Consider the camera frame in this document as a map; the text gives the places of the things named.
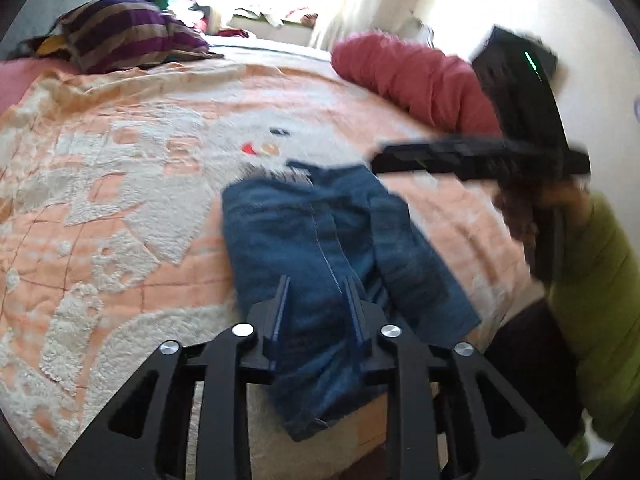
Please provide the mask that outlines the person's right hand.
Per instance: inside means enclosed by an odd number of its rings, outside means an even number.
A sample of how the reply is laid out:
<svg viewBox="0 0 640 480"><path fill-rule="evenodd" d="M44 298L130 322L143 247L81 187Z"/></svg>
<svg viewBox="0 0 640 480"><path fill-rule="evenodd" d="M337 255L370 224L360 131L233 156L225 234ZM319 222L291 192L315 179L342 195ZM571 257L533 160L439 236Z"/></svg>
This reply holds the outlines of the person's right hand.
<svg viewBox="0 0 640 480"><path fill-rule="evenodd" d="M588 188L573 180L546 183L535 193L500 188L492 203L502 214L514 240L526 244L534 244L538 234L538 226L533 219L535 207L558 208L571 229L583 228L592 211Z"/></svg>

